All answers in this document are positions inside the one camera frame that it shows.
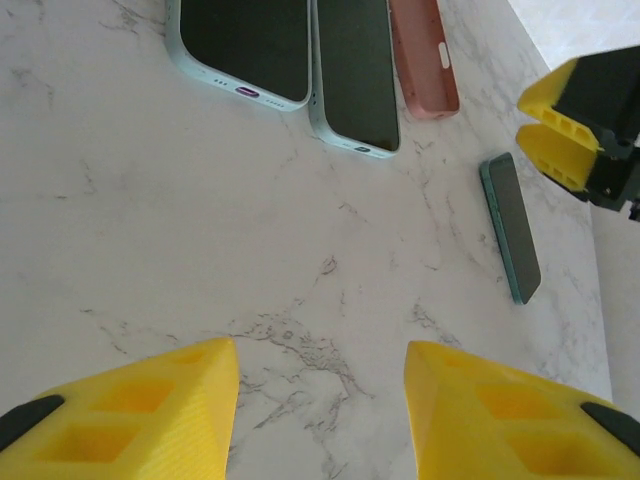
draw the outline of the white wall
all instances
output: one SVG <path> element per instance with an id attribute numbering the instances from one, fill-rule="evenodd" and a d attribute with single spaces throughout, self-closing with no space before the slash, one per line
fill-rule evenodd
<path id="1" fill-rule="evenodd" d="M 640 44 L 640 0 L 510 0 L 550 68 Z M 592 208 L 613 399 L 640 418 L 640 224 Z"/>
<path id="2" fill-rule="evenodd" d="M 640 0 L 510 0 L 551 68 L 640 43 Z"/>

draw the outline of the yellow 3d-printed part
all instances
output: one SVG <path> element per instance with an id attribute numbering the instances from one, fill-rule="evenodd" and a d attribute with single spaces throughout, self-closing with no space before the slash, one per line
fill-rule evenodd
<path id="1" fill-rule="evenodd" d="M 593 132 L 553 109 L 577 64 L 578 58 L 569 60 L 527 88 L 518 101 L 518 109 L 584 148 L 596 152 L 599 144 Z"/>
<path id="2" fill-rule="evenodd" d="M 542 173 L 573 192 L 582 192 L 596 161 L 596 153 L 545 125 L 525 125 L 518 144 Z"/>
<path id="3" fill-rule="evenodd" d="M 409 344 L 405 390 L 418 480 L 640 478 L 587 393 L 429 342 Z"/>
<path id="4" fill-rule="evenodd" d="M 540 172 L 573 192 L 585 190 L 600 150 L 588 127 L 554 109 L 578 60 L 561 65 L 524 91 L 518 108 L 541 124 L 522 127 L 516 137 Z"/>
<path id="5" fill-rule="evenodd" d="M 238 396 L 214 339 L 69 383 L 64 404 L 0 453 L 0 478 L 223 480 Z"/>

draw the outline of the black rubber pad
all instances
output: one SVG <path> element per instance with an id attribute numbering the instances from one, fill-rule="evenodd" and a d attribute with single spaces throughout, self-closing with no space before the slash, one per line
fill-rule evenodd
<path id="1" fill-rule="evenodd" d="M 591 418 L 640 457 L 640 423 L 630 415 L 598 403 L 581 405 Z"/>
<path id="2" fill-rule="evenodd" d="M 64 403 L 61 395 L 38 398 L 0 417 L 0 452 L 18 440 Z"/>

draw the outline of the phone case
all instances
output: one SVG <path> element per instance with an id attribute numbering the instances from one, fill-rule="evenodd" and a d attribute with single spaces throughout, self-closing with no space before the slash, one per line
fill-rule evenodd
<path id="1" fill-rule="evenodd" d="M 208 83 L 215 87 L 221 88 L 228 92 L 240 95 L 254 102 L 261 103 L 280 111 L 291 112 L 297 110 L 307 104 L 309 95 L 311 94 L 311 85 L 308 87 L 306 98 L 301 102 L 295 102 L 288 98 L 276 95 L 268 90 L 252 85 L 232 75 L 224 73 L 215 68 L 199 62 L 195 59 L 185 47 L 180 33 L 180 12 L 182 10 L 183 0 L 167 0 L 167 17 L 166 17 L 166 33 L 165 46 L 169 52 L 169 57 L 178 66 L 180 70 L 187 75 L 196 78 L 202 82 Z M 309 81 L 311 81 L 311 25 L 307 29 L 309 31 Z"/>
<path id="2" fill-rule="evenodd" d="M 347 138 L 336 133 L 329 125 L 327 117 L 324 111 L 324 93 L 323 93 L 323 81 L 322 81 L 322 52 L 320 51 L 320 39 L 319 39 L 319 26 L 318 26 L 318 2 L 319 0 L 312 0 L 311 2 L 311 35 L 312 35 L 312 93 L 309 101 L 309 121 L 313 127 L 314 132 L 325 143 L 334 145 L 336 147 L 345 148 L 347 150 L 355 151 L 368 155 L 374 158 L 389 158 L 395 155 L 400 150 L 400 144 L 395 151 L 384 150 L 377 148 L 373 145 L 359 142 L 352 138 Z"/>
<path id="3" fill-rule="evenodd" d="M 396 68 L 407 108 L 417 119 L 460 109 L 437 0 L 390 0 Z"/>
<path id="4" fill-rule="evenodd" d="M 504 154 L 494 160 L 487 160 L 480 165 L 480 179 L 482 180 L 482 187 L 484 189 L 485 196 L 487 198 L 487 204 L 489 205 L 489 213 L 491 214 L 491 221 L 493 228 L 496 232 L 498 239 L 498 246 L 500 247 L 500 255 L 502 256 L 502 263 L 507 274 L 507 282 L 509 283 L 509 289 L 511 290 L 511 296 L 513 301 L 518 305 L 525 305 L 529 302 L 529 298 L 524 298 L 520 291 L 520 285 L 518 284 L 518 277 L 511 258 L 511 251 L 509 249 L 509 243 L 507 241 L 507 235 L 502 223 L 502 214 L 500 213 L 500 207 L 496 198 L 495 190 L 493 188 L 493 180 L 491 179 L 490 165 L 492 162 L 509 161 L 511 159 L 510 154 Z"/>

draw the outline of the smartphone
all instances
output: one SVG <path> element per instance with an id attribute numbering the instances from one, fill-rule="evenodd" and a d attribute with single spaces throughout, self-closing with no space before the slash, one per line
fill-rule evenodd
<path id="1" fill-rule="evenodd" d="M 516 303 L 524 305 L 540 286 L 541 275 L 511 154 L 482 163 L 480 178 L 511 295 Z"/>
<path id="2" fill-rule="evenodd" d="M 167 0 L 165 43 L 187 74 L 291 111 L 311 91 L 310 0 Z"/>
<path id="3" fill-rule="evenodd" d="M 390 0 L 398 79 L 411 115 L 448 117 L 460 109 L 437 0 Z"/>
<path id="4" fill-rule="evenodd" d="M 327 143 L 376 158 L 400 148 L 387 0 L 313 0 L 309 116 Z"/>

